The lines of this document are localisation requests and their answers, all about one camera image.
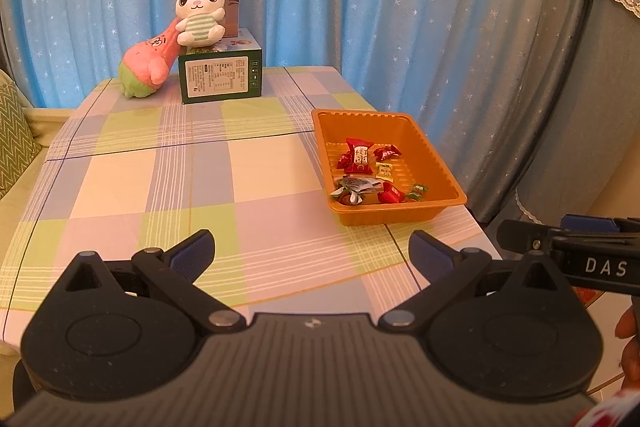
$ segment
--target green box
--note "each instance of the green box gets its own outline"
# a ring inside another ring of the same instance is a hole
[[[207,48],[178,57],[182,103],[262,95],[262,49],[245,28]]]

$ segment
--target stuffed bunny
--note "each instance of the stuffed bunny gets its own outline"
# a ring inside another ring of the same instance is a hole
[[[225,16],[225,0],[177,0],[175,14],[182,20],[177,23],[178,43],[192,48],[203,48],[218,42],[225,34],[218,24]]]

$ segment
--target striped shirt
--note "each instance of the striped shirt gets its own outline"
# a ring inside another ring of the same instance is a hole
[[[218,22],[213,18],[213,15],[203,13],[189,17],[185,31],[193,34],[194,41],[205,41],[209,37],[209,30],[217,24]]]

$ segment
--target plush toy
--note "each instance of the plush toy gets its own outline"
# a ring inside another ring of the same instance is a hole
[[[183,46],[203,48],[218,42],[225,34],[218,24],[225,16],[225,0],[177,0],[175,14],[182,19],[178,42]]]
[[[118,67],[125,96],[144,98],[162,86],[180,54],[180,31],[176,28],[179,21],[179,18],[174,19],[157,37],[134,44],[126,51]]]

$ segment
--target red candy wrapper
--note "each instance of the red candy wrapper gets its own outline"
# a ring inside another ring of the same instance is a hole
[[[353,163],[353,153],[346,152],[338,160],[338,169],[346,169]]]
[[[358,174],[371,174],[373,171],[369,167],[369,148],[373,142],[365,142],[357,138],[347,138],[349,153],[353,158],[352,163],[347,166],[345,172],[357,172]]]
[[[391,183],[385,182],[382,189],[382,192],[378,193],[380,203],[401,203],[404,201],[404,192],[400,192]]]
[[[382,147],[378,147],[373,151],[373,154],[376,157],[378,162],[382,162],[391,156],[402,156],[402,153],[396,149],[395,145],[385,145]]]
[[[616,427],[640,407],[637,389],[618,391],[614,396],[582,413],[570,423],[570,427]]]

